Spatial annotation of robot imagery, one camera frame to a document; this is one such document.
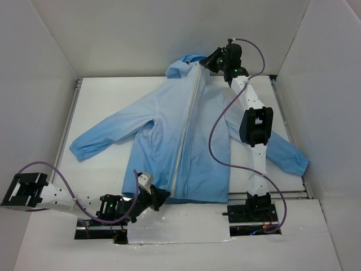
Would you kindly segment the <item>light blue hooded jacket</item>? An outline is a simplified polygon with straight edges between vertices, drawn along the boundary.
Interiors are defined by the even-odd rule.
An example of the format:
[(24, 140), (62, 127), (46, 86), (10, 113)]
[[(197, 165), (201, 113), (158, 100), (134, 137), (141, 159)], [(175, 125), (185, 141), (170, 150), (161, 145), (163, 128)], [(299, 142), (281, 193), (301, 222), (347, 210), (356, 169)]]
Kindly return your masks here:
[(172, 63), (153, 92), (108, 116), (70, 145), (78, 161), (134, 137), (122, 193), (135, 193), (135, 172), (174, 202), (227, 203), (232, 139), (239, 140), (243, 110), (210, 82), (210, 73), (186, 55)]

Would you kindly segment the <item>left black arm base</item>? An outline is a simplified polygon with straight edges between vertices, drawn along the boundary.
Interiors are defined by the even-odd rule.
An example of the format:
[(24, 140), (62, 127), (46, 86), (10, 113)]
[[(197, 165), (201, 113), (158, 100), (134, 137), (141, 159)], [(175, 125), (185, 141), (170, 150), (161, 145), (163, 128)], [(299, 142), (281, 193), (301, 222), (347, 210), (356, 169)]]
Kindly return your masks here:
[(114, 244), (128, 244), (127, 225), (101, 224), (93, 220), (79, 218), (74, 234), (75, 240), (106, 239)]

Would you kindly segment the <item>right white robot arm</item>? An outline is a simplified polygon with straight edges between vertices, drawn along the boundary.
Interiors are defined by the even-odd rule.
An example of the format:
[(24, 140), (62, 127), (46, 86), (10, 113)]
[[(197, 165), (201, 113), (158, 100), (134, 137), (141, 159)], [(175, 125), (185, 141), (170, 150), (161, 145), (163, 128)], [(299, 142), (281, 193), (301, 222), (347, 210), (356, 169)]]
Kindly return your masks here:
[(229, 87), (237, 92), (230, 102), (240, 101), (244, 113), (239, 126), (239, 138), (248, 148), (251, 172), (245, 204), (234, 207), (226, 215), (236, 221), (259, 222), (271, 212), (271, 195), (266, 178), (266, 151), (271, 137), (273, 109), (266, 107), (250, 84), (252, 77), (241, 65), (242, 48), (239, 39), (230, 38), (225, 47), (219, 47), (200, 64), (211, 72), (223, 72)]

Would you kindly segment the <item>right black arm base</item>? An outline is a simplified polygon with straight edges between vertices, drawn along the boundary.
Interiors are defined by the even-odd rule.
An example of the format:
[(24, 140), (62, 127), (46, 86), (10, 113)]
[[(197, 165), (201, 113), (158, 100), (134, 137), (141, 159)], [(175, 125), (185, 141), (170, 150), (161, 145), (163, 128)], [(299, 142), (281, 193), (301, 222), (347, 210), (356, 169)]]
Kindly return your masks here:
[(280, 226), (271, 195), (247, 195), (245, 203), (231, 204), (222, 213), (228, 218), (230, 236), (280, 234)]

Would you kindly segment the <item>silver foil-covered panel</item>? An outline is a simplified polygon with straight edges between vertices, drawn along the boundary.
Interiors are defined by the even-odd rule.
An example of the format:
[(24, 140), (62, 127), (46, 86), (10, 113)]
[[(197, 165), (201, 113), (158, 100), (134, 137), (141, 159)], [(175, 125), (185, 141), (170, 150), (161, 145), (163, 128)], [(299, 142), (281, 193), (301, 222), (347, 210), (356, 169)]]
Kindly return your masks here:
[(224, 204), (166, 204), (147, 209), (127, 227), (129, 244), (222, 243), (230, 237)]

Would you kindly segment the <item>right aluminium table rail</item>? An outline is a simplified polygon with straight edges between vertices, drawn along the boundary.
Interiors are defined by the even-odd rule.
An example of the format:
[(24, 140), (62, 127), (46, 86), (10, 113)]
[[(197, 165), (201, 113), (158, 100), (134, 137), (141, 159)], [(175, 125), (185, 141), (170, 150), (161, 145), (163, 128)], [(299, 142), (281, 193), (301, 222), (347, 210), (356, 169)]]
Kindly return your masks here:
[[(282, 102), (281, 102), (281, 97), (280, 97), (280, 94), (279, 94), (277, 86), (276, 86), (277, 75), (269, 75), (269, 79), (270, 79), (271, 86), (272, 86), (272, 89), (274, 91), (274, 95), (275, 95), (275, 98), (276, 98), (276, 101), (277, 101), (277, 104), (278, 104), (278, 107), (279, 107), (279, 110), (280, 110), (280, 114), (281, 114), (282, 119), (283, 119), (283, 123), (284, 123), (284, 126), (285, 126), (285, 130), (286, 130), (286, 133), (287, 133), (288, 140), (292, 144), (296, 145), (296, 143), (294, 141), (294, 136), (293, 136), (293, 134), (291, 132), (291, 129), (290, 129), (290, 126), (289, 126), (289, 121), (287, 119), (287, 114), (285, 113), (285, 110), (283, 108), (283, 105), (282, 105)], [(301, 179), (302, 179), (302, 183), (303, 183), (303, 186), (304, 186), (304, 189), (305, 189), (305, 193), (307, 194), (307, 198), (308, 199), (315, 199), (312, 187), (310, 186), (309, 182), (305, 179), (305, 176), (302, 176)]]

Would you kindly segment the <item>left aluminium table rail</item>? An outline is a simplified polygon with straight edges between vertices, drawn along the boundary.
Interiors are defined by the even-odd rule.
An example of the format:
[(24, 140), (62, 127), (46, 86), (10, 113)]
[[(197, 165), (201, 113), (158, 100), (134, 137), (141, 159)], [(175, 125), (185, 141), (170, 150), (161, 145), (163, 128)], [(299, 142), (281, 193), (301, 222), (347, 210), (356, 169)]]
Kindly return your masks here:
[(70, 109), (69, 109), (69, 112), (68, 112), (68, 115), (67, 115), (67, 119), (66, 119), (66, 122), (65, 122), (65, 127), (63, 129), (63, 133), (62, 133), (61, 140), (60, 140), (60, 145), (59, 145), (59, 148), (58, 148), (58, 151), (57, 151), (57, 154), (56, 154), (56, 158), (55, 158), (55, 161), (54, 161), (54, 166), (56, 168), (59, 168), (59, 165), (60, 165), (60, 162), (61, 162), (61, 157), (63, 155), (65, 144), (66, 144), (66, 141), (67, 141), (67, 138), (68, 138), (68, 133), (69, 133), (69, 130), (70, 130), (72, 119), (73, 119), (73, 114), (74, 114), (74, 111), (75, 111), (75, 108), (76, 108), (79, 92), (81, 90), (82, 82), (83, 82), (83, 78), (79, 78), (76, 81), (76, 87), (75, 87), (75, 90), (74, 90), (74, 93), (73, 93), (73, 98), (72, 98), (72, 101), (71, 101)]

